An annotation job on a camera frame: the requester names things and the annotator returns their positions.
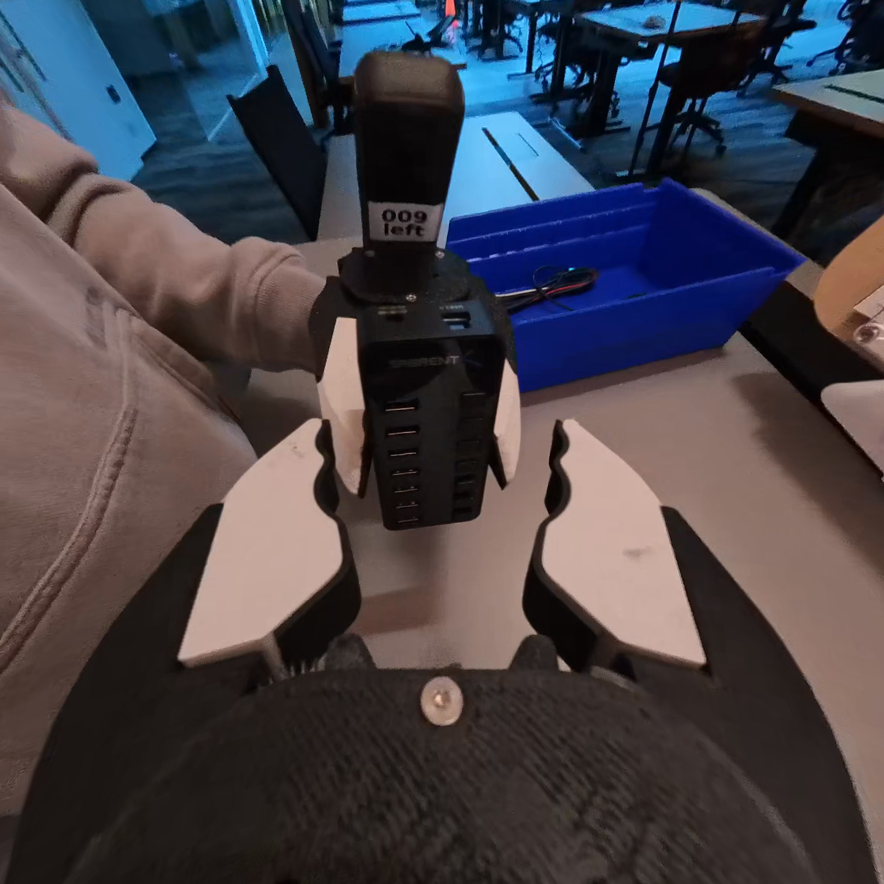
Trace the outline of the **blue plastic bin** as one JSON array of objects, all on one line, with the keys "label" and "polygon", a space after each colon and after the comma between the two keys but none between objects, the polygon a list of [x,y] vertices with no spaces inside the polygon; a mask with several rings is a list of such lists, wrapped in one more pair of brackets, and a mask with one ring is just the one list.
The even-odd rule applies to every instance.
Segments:
[{"label": "blue plastic bin", "polygon": [[671,180],[463,215],[449,223],[447,246],[498,295],[554,271],[595,272],[587,291],[512,317],[524,392],[721,348],[807,263]]}]

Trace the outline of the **black office chair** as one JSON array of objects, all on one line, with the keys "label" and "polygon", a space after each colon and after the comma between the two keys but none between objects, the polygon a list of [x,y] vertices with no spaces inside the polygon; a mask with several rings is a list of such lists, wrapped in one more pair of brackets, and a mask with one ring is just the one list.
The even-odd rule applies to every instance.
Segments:
[{"label": "black office chair", "polygon": [[663,67],[658,83],[669,95],[660,120],[649,127],[657,132],[649,170],[658,168],[670,144],[683,136],[687,137],[682,150],[686,157],[698,131],[714,141],[717,156],[726,151],[721,123],[706,113],[706,105],[714,95],[735,92],[741,86],[757,50],[757,38],[749,34],[718,35],[686,43],[679,61]]},{"label": "black office chair", "polygon": [[869,72],[883,67],[883,2],[844,2],[839,20],[849,23],[841,42],[832,50],[824,50],[806,62],[808,68],[819,59],[832,56],[830,74]]}]

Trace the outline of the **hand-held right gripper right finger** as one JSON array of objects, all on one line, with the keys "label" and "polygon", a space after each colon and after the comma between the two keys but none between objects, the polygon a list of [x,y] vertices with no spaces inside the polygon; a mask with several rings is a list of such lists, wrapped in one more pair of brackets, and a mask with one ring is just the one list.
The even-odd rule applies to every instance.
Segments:
[{"label": "hand-held right gripper right finger", "polygon": [[523,611],[572,671],[640,657],[700,671],[706,654],[654,491],[572,418],[557,421],[547,517]]}]

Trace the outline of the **white plastic plate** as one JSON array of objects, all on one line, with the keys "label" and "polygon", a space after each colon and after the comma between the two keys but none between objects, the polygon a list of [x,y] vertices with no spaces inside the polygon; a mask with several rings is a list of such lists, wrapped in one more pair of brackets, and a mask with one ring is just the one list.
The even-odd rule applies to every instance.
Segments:
[{"label": "white plastic plate", "polygon": [[820,398],[825,410],[883,473],[883,380],[830,384]]}]

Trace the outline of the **white desk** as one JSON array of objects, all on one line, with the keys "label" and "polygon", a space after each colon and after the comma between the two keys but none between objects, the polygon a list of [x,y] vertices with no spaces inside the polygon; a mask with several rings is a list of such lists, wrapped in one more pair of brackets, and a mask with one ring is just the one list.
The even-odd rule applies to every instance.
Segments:
[{"label": "white desk", "polygon": [[[593,186],[517,112],[470,116],[459,147],[438,242],[449,222],[531,202],[587,193]],[[355,137],[333,137],[317,239],[360,238]]]}]

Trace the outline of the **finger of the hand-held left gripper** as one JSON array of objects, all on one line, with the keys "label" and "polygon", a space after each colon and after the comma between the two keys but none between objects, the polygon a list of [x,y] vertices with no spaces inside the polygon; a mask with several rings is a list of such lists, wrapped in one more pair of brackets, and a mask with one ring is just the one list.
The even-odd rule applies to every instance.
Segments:
[{"label": "finger of the hand-held left gripper", "polygon": [[317,381],[320,410],[331,430],[337,475],[347,491],[364,496],[370,473],[366,402],[356,321],[337,321]]},{"label": "finger of the hand-held left gripper", "polygon": [[487,405],[487,461],[501,490],[514,480],[522,443],[522,404],[516,370],[503,352],[492,369]]}]

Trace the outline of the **person's grey sweatshirt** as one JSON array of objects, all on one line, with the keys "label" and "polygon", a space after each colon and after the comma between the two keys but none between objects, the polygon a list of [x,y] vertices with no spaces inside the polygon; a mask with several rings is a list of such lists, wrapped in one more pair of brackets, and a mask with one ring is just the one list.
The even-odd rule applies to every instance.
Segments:
[{"label": "person's grey sweatshirt", "polygon": [[254,450],[206,361],[52,225],[83,149],[2,105],[2,816],[123,607]]}]

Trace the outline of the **wooden board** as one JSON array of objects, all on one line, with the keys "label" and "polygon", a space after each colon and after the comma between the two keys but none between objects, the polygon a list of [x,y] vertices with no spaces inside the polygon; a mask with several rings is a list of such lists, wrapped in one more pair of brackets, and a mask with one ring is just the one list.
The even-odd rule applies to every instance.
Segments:
[{"label": "wooden board", "polygon": [[851,345],[875,364],[878,354],[858,347],[852,340],[855,319],[852,308],[883,285],[883,220],[880,218],[854,239],[823,271],[814,294],[814,310],[820,324],[834,337]]}]

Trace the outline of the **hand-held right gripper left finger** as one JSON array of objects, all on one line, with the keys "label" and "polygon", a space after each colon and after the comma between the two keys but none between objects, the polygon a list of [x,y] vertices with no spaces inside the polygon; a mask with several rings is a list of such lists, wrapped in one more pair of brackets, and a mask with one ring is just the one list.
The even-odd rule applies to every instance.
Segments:
[{"label": "hand-held right gripper left finger", "polygon": [[181,639],[183,666],[255,655],[266,667],[308,667],[326,654],[361,607],[338,503],[331,427],[318,418],[236,482]]}]

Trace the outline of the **person's left forearm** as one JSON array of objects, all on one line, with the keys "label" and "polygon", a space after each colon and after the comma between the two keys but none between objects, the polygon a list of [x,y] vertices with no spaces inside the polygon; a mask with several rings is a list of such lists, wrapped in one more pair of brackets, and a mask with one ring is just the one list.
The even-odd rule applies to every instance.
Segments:
[{"label": "person's left forearm", "polygon": [[141,318],[204,360],[314,370],[308,318],[325,286],[294,248],[229,246],[138,188],[84,173],[52,225]]}]

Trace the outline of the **wooden office desk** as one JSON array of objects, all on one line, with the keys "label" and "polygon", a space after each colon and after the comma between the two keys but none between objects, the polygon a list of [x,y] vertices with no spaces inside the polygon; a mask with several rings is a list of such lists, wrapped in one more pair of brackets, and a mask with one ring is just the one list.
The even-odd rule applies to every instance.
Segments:
[{"label": "wooden office desk", "polygon": [[575,100],[569,135],[576,141],[627,131],[610,122],[617,73],[622,63],[652,59],[658,48],[747,28],[759,17],[699,2],[612,2],[575,13],[582,46],[597,56],[589,97]]},{"label": "wooden office desk", "polygon": [[771,229],[788,240],[826,186],[838,179],[882,182],[883,72],[781,85],[771,98],[794,113],[785,137],[813,152]]}]

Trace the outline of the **black usb hub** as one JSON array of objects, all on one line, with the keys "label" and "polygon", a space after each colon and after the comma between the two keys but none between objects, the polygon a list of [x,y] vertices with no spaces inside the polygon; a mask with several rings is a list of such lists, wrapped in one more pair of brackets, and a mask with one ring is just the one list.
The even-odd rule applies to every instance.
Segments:
[{"label": "black usb hub", "polygon": [[382,522],[391,531],[481,514],[506,336],[470,296],[366,308],[358,364]]}]

